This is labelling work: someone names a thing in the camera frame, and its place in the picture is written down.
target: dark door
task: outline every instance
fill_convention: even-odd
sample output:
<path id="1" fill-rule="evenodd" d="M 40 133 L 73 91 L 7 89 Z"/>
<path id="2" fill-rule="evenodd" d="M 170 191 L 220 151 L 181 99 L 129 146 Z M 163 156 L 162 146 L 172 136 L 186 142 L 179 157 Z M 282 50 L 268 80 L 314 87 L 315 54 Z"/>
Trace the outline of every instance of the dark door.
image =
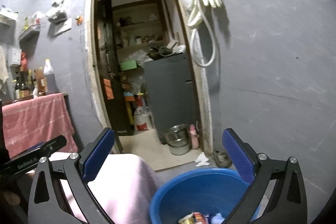
<path id="1" fill-rule="evenodd" d="M 121 87 L 120 71 L 115 43 L 113 41 L 113 14 L 111 0 L 100 0 L 97 6 L 96 43 L 97 64 L 106 110 L 112 129 L 118 135 L 132 135 L 128 119 L 124 92 Z"/>

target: pink bottle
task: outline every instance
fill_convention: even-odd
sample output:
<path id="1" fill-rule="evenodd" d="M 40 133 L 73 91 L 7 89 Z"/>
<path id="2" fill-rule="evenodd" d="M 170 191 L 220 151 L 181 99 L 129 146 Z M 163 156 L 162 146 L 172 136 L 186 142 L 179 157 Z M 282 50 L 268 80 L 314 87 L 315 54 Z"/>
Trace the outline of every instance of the pink bottle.
<path id="1" fill-rule="evenodd" d="M 189 130 L 190 130 L 190 136 L 191 136 L 191 147 L 192 149 L 198 149 L 199 142 L 198 142 L 198 136 L 197 136 L 195 126 L 191 124 Z"/>

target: screw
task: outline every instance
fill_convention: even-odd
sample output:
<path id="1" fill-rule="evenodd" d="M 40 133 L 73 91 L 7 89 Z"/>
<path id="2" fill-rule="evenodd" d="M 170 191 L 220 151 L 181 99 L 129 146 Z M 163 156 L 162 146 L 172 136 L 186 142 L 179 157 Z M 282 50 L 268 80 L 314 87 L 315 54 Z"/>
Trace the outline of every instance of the screw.
<path id="1" fill-rule="evenodd" d="M 265 160 L 265 159 L 267 159 L 267 156 L 266 156 L 264 153 L 260 153 L 260 154 L 258 155 L 258 158 L 259 158 L 260 160 Z"/>
<path id="2" fill-rule="evenodd" d="M 42 157 L 42 158 L 40 158 L 40 163 L 45 163 L 47 161 L 47 157 Z"/>
<path id="3" fill-rule="evenodd" d="M 75 160 L 76 158 L 78 158 L 78 153 L 71 153 L 70 154 L 70 159 Z"/>
<path id="4" fill-rule="evenodd" d="M 295 164 L 297 163 L 297 159 L 294 157 L 290 157 L 289 160 L 291 161 L 291 163 Z"/>

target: pink tablecloth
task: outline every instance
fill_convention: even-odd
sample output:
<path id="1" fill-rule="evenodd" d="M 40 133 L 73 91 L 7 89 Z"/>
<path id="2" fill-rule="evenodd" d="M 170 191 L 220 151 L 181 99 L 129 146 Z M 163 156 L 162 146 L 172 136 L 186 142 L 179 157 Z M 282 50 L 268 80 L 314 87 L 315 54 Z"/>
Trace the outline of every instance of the pink tablecloth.
<path id="1" fill-rule="evenodd" d="M 61 152 L 78 151 L 62 93 L 7 105 L 2 107 L 2 113 L 5 144 L 10 157 L 59 135 L 67 139 Z"/>
<path id="2" fill-rule="evenodd" d="M 56 152 L 50 160 L 69 153 Z M 61 180 L 73 214 L 86 221 L 68 185 Z M 142 158 L 132 154 L 108 155 L 96 179 L 88 183 L 95 198 L 115 224 L 150 224 L 149 204 L 161 185 L 156 173 Z"/>

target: door frame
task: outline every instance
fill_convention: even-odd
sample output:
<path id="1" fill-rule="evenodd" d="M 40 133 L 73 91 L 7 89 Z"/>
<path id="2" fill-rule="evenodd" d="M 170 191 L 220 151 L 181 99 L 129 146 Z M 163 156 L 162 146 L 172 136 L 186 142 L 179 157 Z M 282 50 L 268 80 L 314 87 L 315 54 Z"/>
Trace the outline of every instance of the door frame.
<path id="1" fill-rule="evenodd" d="M 187 26 L 186 11 L 182 5 L 181 0 L 175 0 L 177 9 L 184 30 L 184 37 L 186 41 L 187 53 L 190 54 L 189 44 L 191 32 Z M 111 127 L 109 117 L 104 103 L 103 93 L 101 91 L 101 84 L 97 66 L 97 53 L 95 49 L 95 41 L 97 39 L 97 29 L 95 28 L 95 10 L 97 8 L 96 0 L 85 0 L 84 9 L 84 24 L 85 24 L 85 48 L 87 51 L 87 69 L 91 82 L 92 97 L 97 111 L 97 116 L 103 127 Z M 208 81 L 206 71 L 204 68 L 199 68 L 193 62 L 190 63 L 192 74 L 194 75 L 196 84 L 196 94 L 198 97 L 199 115 L 201 122 L 201 134 L 203 137 L 203 150 L 205 154 L 211 155 L 213 153 L 213 134 L 212 134 L 212 120 L 210 108 L 210 96 L 208 89 Z M 117 147 L 113 148 L 114 153 L 120 153 Z"/>

